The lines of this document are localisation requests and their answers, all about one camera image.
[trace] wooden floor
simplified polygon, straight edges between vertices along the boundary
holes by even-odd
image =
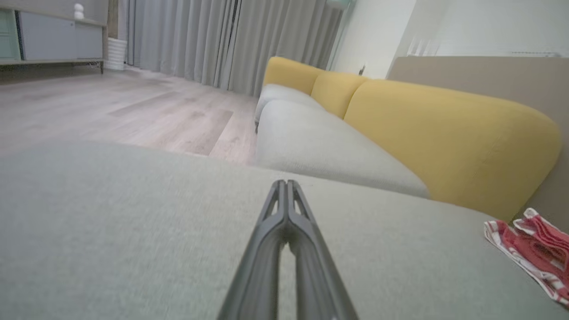
[[[0,85],[0,156],[44,141],[91,140],[248,165],[257,140],[256,104],[136,68],[15,81]]]

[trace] yellow cushion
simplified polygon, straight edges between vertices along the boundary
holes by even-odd
[[[267,63],[263,86],[274,83],[310,95],[314,81],[324,70],[281,57],[272,57]]]
[[[371,80],[344,121],[416,173],[434,200],[510,220],[556,163],[559,129],[527,106]]]
[[[311,96],[328,112],[343,119],[354,92],[367,80],[352,73],[323,72],[316,78]]]

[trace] red and white cloth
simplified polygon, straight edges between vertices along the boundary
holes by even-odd
[[[539,283],[547,295],[569,308],[569,235],[528,208],[523,219],[484,223],[484,236]]]

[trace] curtain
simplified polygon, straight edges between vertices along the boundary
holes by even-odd
[[[281,56],[326,69],[341,11],[325,0],[243,0],[236,12],[229,89],[259,96],[267,61]]]
[[[130,0],[135,66],[219,87],[236,0]]]

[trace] white plant pot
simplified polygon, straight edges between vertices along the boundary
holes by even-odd
[[[126,41],[109,38],[109,58],[105,61],[105,69],[124,70],[125,69],[125,50]]]

